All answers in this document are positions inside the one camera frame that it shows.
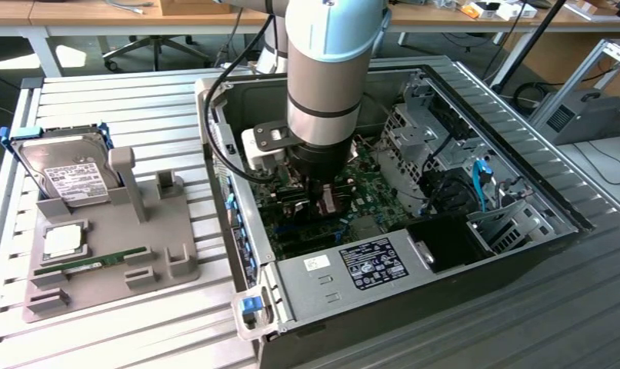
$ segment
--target hard drive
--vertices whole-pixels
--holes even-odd
[[[49,131],[21,128],[9,146],[41,195],[61,198],[69,207],[108,201],[108,190],[121,185],[108,166],[110,141],[104,124]]]

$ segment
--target aluminum extrusion table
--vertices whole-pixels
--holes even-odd
[[[444,57],[382,59],[375,65],[428,64],[486,116],[515,150],[562,191],[597,229],[518,281],[491,294],[358,344],[305,367],[620,367],[620,212],[566,166],[537,151],[505,104],[482,94],[464,67]],[[20,93],[13,129],[108,123],[116,146],[132,146],[134,174],[175,169],[196,238],[200,278],[60,317],[25,324],[36,187],[5,155],[0,173],[0,367],[256,368],[236,337],[233,292],[197,138],[193,82],[216,70],[48,78]]]

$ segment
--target power supply label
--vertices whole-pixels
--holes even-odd
[[[387,238],[339,250],[352,283],[359,290],[408,275]]]
[[[106,196],[106,186],[94,163],[46,168],[45,175],[64,201]]]

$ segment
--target motherboard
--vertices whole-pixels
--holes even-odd
[[[356,143],[355,153],[334,181],[335,191],[340,191],[336,196],[343,199],[343,210],[334,217],[308,224],[289,222],[289,208],[303,200],[303,186],[288,165],[277,166],[271,184],[251,185],[268,241],[280,260],[375,237],[411,218],[396,199],[396,190],[380,175],[375,155],[383,153],[364,142]]]

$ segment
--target office chair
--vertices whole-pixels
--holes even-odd
[[[112,60],[112,58],[116,58],[117,56],[124,55],[125,53],[130,52],[132,50],[136,50],[137,48],[144,48],[148,45],[152,45],[152,70],[153,71],[158,71],[158,55],[161,54],[161,46],[168,46],[169,48],[173,48],[175,50],[179,50],[183,53],[189,54],[191,56],[199,57],[200,59],[205,61],[204,66],[207,67],[208,66],[207,64],[209,63],[209,56],[193,50],[192,48],[188,48],[187,46],[183,46],[179,43],[171,41],[173,37],[177,37],[177,36],[176,35],[148,36],[138,40],[136,36],[129,36],[128,38],[129,44],[121,46],[112,52],[108,52],[106,54],[102,55],[104,67],[109,71],[116,71],[117,64]],[[184,43],[187,45],[193,45],[193,40],[191,38],[191,35],[184,36]]]

